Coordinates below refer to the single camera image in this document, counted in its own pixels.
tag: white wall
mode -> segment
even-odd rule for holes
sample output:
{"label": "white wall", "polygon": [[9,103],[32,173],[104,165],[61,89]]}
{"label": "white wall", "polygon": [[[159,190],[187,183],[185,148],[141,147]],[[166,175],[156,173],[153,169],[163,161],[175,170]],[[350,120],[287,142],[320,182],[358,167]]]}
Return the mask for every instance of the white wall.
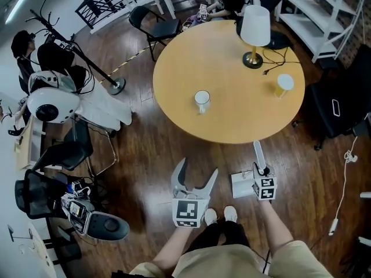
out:
{"label": "white wall", "polygon": [[[3,105],[8,104],[14,108],[17,101],[24,97],[18,81],[18,67],[13,58],[10,45],[13,36],[20,30],[28,32],[38,31],[42,25],[37,21],[25,23],[25,19],[31,16],[30,8],[38,11],[43,0],[27,0],[21,11],[9,24],[5,25],[0,32],[0,99]],[[82,3],[82,0],[47,0],[44,7],[44,14],[47,16],[52,11],[52,21],[60,17],[55,27],[63,36],[69,38],[73,33],[78,32],[85,26],[85,23],[75,14],[75,9]],[[44,42],[43,32],[36,37],[36,44]],[[7,224],[14,229],[15,236],[26,236],[28,234],[27,216],[21,212],[14,199],[14,182],[22,180],[24,172],[16,171],[14,138],[0,131],[0,277],[1,278],[44,278],[41,263],[37,257],[28,252],[20,254],[19,245],[30,246],[28,240],[15,240],[11,242]],[[46,222],[37,222],[38,228],[47,235]]]}

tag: round wooden table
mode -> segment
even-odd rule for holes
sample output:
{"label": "round wooden table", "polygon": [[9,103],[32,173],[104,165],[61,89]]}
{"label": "round wooden table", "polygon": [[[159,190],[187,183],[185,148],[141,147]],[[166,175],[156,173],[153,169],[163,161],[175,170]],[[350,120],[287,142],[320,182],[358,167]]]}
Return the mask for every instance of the round wooden table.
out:
{"label": "round wooden table", "polygon": [[[304,98],[305,81],[300,63],[263,64],[250,69],[242,63],[252,50],[236,33],[234,21],[211,21],[173,39],[157,60],[155,98],[166,116],[184,131],[204,140],[239,144],[261,140],[282,130],[297,114]],[[283,57],[258,47],[264,62]],[[285,49],[278,51],[284,54]],[[298,62],[292,49],[286,61]],[[275,97],[277,77],[289,74],[294,89]],[[199,113],[194,95],[210,93],[210,107]]]}

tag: white cup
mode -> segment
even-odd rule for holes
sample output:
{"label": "white cup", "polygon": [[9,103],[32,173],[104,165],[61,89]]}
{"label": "white cup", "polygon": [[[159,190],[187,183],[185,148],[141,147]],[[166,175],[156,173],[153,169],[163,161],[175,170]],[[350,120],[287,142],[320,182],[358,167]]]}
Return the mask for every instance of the white cup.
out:
{"label": "white cup", "polygon": [[274,94],[277,98],[282,98],[286,92],[292,90],[294,88],[294,80],[288,74],[280,74],[278,75],[276,89]]}
{"label": "white cup", "polygon": [[199,113],[204,114],[210,105],[210,94],[206,90],[199,90],[195,95],[195,101],[199,107]]}

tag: white lampshade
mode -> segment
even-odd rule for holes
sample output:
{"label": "white lampshade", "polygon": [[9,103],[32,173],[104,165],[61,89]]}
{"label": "white lampshade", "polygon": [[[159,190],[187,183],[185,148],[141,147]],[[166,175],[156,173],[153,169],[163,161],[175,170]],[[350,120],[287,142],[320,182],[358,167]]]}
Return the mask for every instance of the white lampshade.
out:
{"label": "white lampshade", "polygon": [[246,7],[243,15],[241,38],[253,46],[265,46],[271,40],[269,11],[258,5]]}

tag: wooden floor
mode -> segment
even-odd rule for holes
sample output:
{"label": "wooden floor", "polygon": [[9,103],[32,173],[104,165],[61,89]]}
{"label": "wooden floor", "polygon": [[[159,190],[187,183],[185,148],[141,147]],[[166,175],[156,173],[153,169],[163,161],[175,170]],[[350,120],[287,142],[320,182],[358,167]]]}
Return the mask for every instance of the wooden floor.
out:
{"label": "wooden floor", "polygon": [[[194,7],[193,10],[177,12],[177,17],[184,21],[195,13],[201,2],[189,0],[177,4],[176,8]],[[163,9],[166,10],[165,17],[169,18],[165,5]],[[284,25],[274,24],[274,28],[289,34]],[[289,36],[302,63],[306,83],[318,81],[321,75],[318,66],[312,64],[311,57],[298,39]],[[86,55],[106,72],[113,71],[147,46],[145,35],[134,29],[127,17],[115,20],[94,35],[84,28],[76,40]],[[156,57],[161,50],[162,46],[158,45]],[[138,263],[150,261],[155,256],[174,230],[170,175],[183,157],[189,158],[188,188],[202,185],[211,171],[219,168],[210,207],[222,215],[226,205],[234,205],[252,249],[262,256],[267,254],[267,240],[257,201],[254,197],[234,200],[229,178],[232,173],[251,168],[255,160],[253,145],[210,143],[175,126],[154,98],[154,66],[147,50],[112,76],[127,79],[125,91],[117,97],[129,104],[135,115],[132,125],[123,127],[113,139],[119,162],[104,174],[103,182],[109,190],[119,192],[119,196],[111,199],[108,209],[127,220],[130,235],[117,243],[96,244],[94,240],[85,239],[95,246],[79,240],[83,257],[67,264],[69,277],[111,277],[112,271],[128,272]],[[66,130],[67,126],[49,125],[46,145],[52,138],[61,138]],[[105,137],[93,131],[91,136],[93,165],[99,169],[109,164],[112,157]],[[305,125],[296,129],[287,125],[279,133],[261,141],[267,163],[274,166],[279,182],[274,208],[296,239],[305,241],[309,247],[316,243],[313,253],[336,277],[340,276],[341,258],[350,252],[355,237],[363,234],[365,229],[369,204],[360,200],[359,193],[371,191],[371,143],[368,137],[360,137],[354,149],[358,161],[348,167],[348,185],[339,225],[334,236],[327,236],[344,182],[343,155],[351,148],[352,141],[353,137],[338,137],[326,141],[323,150],[314,151],[316,140],[308,134]],[[85,165],[74,174],[87,175]],[[200,231],[196,229],[192,237]]]}

